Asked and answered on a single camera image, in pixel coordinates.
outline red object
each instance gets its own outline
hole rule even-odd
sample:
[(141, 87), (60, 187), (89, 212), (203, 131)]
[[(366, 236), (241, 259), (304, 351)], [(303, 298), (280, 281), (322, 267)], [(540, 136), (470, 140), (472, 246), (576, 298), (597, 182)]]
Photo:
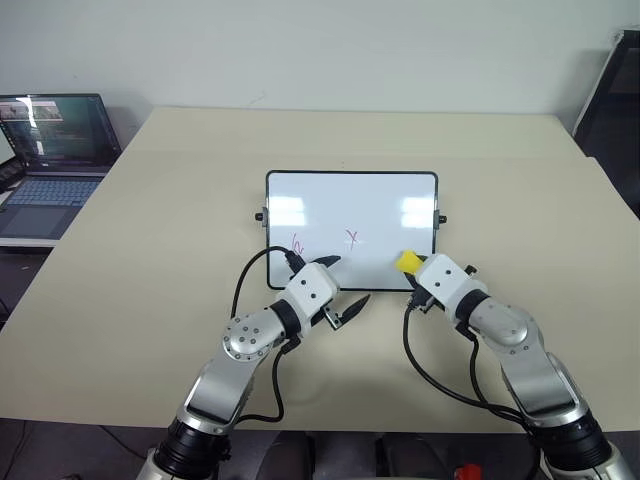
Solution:
[(456, 469), (455, 480), (482, 480), (482, 468), (479, 465), (465, 465)]

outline laptop screen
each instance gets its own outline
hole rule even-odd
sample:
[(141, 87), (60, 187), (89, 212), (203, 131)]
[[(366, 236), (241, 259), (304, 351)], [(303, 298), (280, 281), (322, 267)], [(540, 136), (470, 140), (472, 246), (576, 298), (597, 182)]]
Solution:
[(106, 172), (121, 153), (95, 94), (0, 96), (0, 128), (27, 173)]

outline table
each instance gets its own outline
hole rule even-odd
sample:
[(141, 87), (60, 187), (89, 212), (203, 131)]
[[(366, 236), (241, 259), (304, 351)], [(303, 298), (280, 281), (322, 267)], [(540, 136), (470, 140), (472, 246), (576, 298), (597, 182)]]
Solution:
[[(217, 347), (270, 169), (433, 170), (441, 251), (530, 311), (607, 430), (640, 428), (640, 228), (550, 116), (157, 108), (46, 261), (0, 333), (0, 416), (165, 426)], [(240, 311), (272, 302), (260, 264)], [(345, 295), (347, 305), (355, 294)], [(401, 346), (406, 294), (376, 294), (283, 359), (287, 413), (309, 430), (499, 432), (434, 391)], [(470, 393), (471, 345), (416, 314), (415, 353)], [(270, 361), (247, 412), (274, 411)], [(481, 350), (487, 396), (508, 402)]]

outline laptop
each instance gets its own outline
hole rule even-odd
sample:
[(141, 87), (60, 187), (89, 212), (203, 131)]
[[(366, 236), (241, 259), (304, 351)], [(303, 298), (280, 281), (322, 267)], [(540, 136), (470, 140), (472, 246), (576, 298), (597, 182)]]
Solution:
[(122, 152), (98, 94), (0, 95), (24, 178), (0, 204), (0, 247), (54, 247)]

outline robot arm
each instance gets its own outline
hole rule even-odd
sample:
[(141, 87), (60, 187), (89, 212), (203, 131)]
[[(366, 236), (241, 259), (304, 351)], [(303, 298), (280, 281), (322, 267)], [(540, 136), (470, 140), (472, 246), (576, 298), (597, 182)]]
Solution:
[(397, 266), (440, 302), (456, 330), (478, 332), (498, 357), (507, 388), (555, 479), (634, 478), (565, 366), (545, 350), (531, 315), (497, 302), (446, 255), (432, 255), (423, 263), (405, 252)]
[(304, 264), (276, 301), (263, 310), (229, 321), (213, 358), (202, 368), (167, 438), (149, 453), (138, 480), (215, 478), (218, 464), (228, 458), (227, 434), (240, 417), (253, 376), (269, 352), (280, 347), (290, 351), (321, 318), (334, 329), (355, 317), (368, 297), (342, 316), (327, 304), (339, 286), (327, 266), (339, 257)]

